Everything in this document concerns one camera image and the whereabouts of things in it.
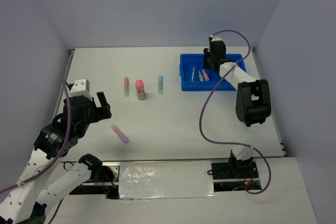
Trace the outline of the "purple clear pen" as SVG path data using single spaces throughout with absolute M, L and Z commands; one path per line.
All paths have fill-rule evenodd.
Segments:
M 191 76 L 191 81 L 194 81 L 194 76 L 195 76 L 195 66 L 193 66 L 193 70 L 192 70 L 192 76 Z

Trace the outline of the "pink correction tape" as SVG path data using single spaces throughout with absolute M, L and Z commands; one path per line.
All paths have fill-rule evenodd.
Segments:
M 203 75 L 203 79 L 204 81 L 209 81 L 209 77 L 207 72 L 205 71 L 205 69 L 202 70 L 202 75 Z

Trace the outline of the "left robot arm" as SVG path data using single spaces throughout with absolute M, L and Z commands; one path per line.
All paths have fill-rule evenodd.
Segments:
M 102 177 L 102 161 L 85 154 L 65 175 L 47 184 L 89 125 L 112 117 L 104 93 L 98 92 L 97 97 L 100 106 L 84 95 L 66 96 L 63 112 L 40 131 L 21 177 L 7 190 L 9 194 L 1 203 L 1 223 L 44 223 L 56 203 L 73 189 L 87 180 L 95 182 Z

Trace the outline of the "green correction tape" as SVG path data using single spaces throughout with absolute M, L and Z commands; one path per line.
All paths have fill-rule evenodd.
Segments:
M 203 73 L 200 70 L 198 71 L 198 77 L 200 81 L 204 81 Z

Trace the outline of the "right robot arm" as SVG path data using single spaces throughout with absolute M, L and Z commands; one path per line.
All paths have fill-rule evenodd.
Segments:
M 209 37 L 209 47 L 204 49 L 204 67 L 216 73 L 220 80 L 215 84 L 202 107 L 199 131 L 201 136 L 210 143 L 232 147 L 228 171 L 233 177 L 242 176 L 246 172 L 247 166 L 252 163 L 252 155 L 255 151 L 252 138 L 256 136 L 256 125 L 265 123 L 271 115 L 268 81 L 249 75 L 239 66 L 243 61 L 243 59 L 234 60 L 226 56 L 226 45 L 220 37 L 215 35 Z M 212 141 L 205 136 L 202 129 L 205 108 L 214 91 L 223 81 L 227 81 L 235 88 L 235 113 L 238 120 L 245 125 L 240 140 L 237 141 Z

